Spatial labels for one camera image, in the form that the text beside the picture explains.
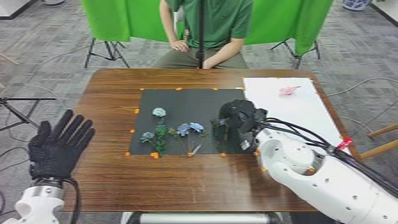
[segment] person's hand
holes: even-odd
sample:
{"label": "person's hand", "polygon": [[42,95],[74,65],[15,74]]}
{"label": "person's hand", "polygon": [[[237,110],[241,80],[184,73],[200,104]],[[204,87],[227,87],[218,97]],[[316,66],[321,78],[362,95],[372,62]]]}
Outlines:
{"label": "person's hand", "polygon": [[188,47],[188,44],[184,42],[184,40],[175,40],[170,42],[170,48],[175,50],[175,51],[181,51],[181,52],[188,52],[189,50],[189,47]]}
{"label": "person's hand", "polygon": [[211,59],[204,60],[202,62],[202,69],[211,69],[214,67],[213,63],[211,63]]}
{"label": "person's hand", "polygon": [[70,118],[72,111],[67,110],[53,130],[49,122],[40,122],[37,135],[28,143],[31,179],[70,178],[78,158],[95,133],[90,128],[92,121],[83,122],[83,116],[78,115],[69,123]]}

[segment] white paper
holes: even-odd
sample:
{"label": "white paper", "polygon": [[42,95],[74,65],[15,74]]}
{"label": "white paper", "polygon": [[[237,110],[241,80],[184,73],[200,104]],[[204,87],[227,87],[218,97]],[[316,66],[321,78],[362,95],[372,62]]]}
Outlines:
{"label": "white paper", "polygon": [[[310,79],[245,78],[243,82],[245,98],[252,101],[255,108],[268,110],[268,117],[300,125],[337,146],[340,143],[340,134],[316,94]],[[294,94],[280,96],[280,89],[294,86],[300,86]]]}

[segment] blue flower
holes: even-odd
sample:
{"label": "blue flower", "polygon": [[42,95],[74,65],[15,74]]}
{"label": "blue flower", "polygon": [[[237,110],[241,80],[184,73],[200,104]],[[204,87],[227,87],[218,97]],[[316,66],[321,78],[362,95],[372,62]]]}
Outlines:
{"label": "blue flower", "polygon": [[189,133],[189,125],[184,123],[177,127],[177,134],[181,137],[184,137]]}
{"label": "blue flower", "polygon": [[202,130],[204,130],[202,125],[198,123],[193,123],[193,122],[189,122],[189,128],[195,130],[197,133],[200,133]]}
{"label": "blue flower", "polygon": [[154,108],[154,110],[152,110],[152,115],[156,116],[156,117],[163,117],[165,116],[165,109],[163,108]]}
{"label": "blue flower", "polygon": [[145,143],[154,138],[154,134],[150,132],[145,132],[140,136],[140,142]]}

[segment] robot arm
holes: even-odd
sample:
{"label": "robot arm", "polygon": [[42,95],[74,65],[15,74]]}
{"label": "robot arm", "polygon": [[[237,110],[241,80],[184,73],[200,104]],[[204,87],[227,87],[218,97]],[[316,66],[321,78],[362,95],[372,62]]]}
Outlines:
{"label": "robot arm", "polygon": [[28,143],[31,187],[24,190],[15,202],[15,211],[21,218],[8,219],[3,224],[56,224],[54,212],[63,208],[63,187],[67,182],[76,190],[76,204],[70,223],[76,223],[79,214],[79,189],[70,178],[78,158],[93,137],[92,121],[67,110],[54,128],[44,121],[37,136]]}
{"label": "robot arm", "polygon": [[376,182],[369,178],[378,176],[374,171],[324,139],[301,128],[317,138],[310,140],[292,124],[287,130],[275,126],[287,122],[266,118],[266,111],[248,101],[221,106],[220,120],[241,133],[243,150],[257,149],[259,167],[319,212],[346,224],[398,224],[396,187],[385,179]]}
{"label": "robot arm", "polygon": [[3,224],[58,224],[54,212],[63,208],[63,189],[60,186],[31,186],[15,202],[21,218],[8,219]]}
{"label": "robot arm", "polygon": [[319,159],[280,132],[262,130],[255,139],[259,164],[319,212],[346,224],[396,224],[398,199],[355,168],[330,155]]}

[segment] green backdrop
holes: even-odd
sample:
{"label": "green backdrop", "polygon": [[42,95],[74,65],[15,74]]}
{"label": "green backdrop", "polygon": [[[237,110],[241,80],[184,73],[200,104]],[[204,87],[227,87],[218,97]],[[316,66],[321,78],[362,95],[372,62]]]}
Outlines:
{"label": "green backdrop", "polygon": [[[106,41],[129,41],[129,37],[166,41],[157,4],[159,0],[83,0],[92,36]],[[332,0],[255,0],[245,44],[294,38],[294,53],[305,54],[330,5]]]}

